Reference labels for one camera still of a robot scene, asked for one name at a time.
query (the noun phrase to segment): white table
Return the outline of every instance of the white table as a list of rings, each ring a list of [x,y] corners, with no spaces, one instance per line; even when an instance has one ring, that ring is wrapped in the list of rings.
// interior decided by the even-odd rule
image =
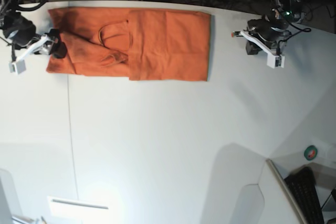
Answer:
[[[311,34],[293,38],[285,52],[285,68],[271,69],[265,55],[246,55],[246,41],[230,36],[244,29],[255,15],[149,2],[68,4],[211,13],[209,82],[69,76],[67,83],[64,75],[45,73],[47,60],[38,57],[29,59],[27,72],[16,77],[7,72],[6,53],[1,59],[1,85],[13,93],[0,97],[1,110],[6,111],[0,120],[7,128],[1,145],[16,142],[15,147],[24,152],[26,142],[37,142],[62,150],[58,155],[54,149],[37,148],[39,153],[44,150],[43,155],[34,155],[37,160],[21,166],[24,175],[18,166],[4,167],[18,183],[19,200],[28,215],[40,210],[29,207],[28,196],[34,194],[25,193],[29,187],[23,177],[32,179],[36,187],[52,184],[41,195],[77,198],[70,109],[80,200],[112,204],[115,223],[228,223],[241,188],[259,182],[265,158],[296,129],[336,79],[336,36],[323,31],[313,29]],[[38,13],[45,15],[45,10],[31,15],[38,19]],[[13,97],[20,101],[22,93],[32,97],[30,105],[8,103]],[[50,98],[56,95],[59,103],[51,104]],[[37,109],[41,112],[33,116]],[[15,139],[11,137],[13,123],[8,120],[13,114],[23,114],[25,119],[33,116],[17,122],[25,131],[16,133]],[[36,129],[38,123],[44,126],[41,132]],[[18,160],[13,158],[16,148],[6,151],[6,160]],[[49,171],[44,180],[30,175],[36,164]],[[54,169],[64,172],[63,184],[52,173]],[[35,200],[42,207],[41,198]]]

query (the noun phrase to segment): orange towel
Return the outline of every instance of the orange towel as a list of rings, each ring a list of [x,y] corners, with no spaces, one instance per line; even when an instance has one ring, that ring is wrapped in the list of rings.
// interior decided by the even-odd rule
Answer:
[[[136,8],[49,11],[68,53],[47,71],[130,80],[206,81],[211,16]]]

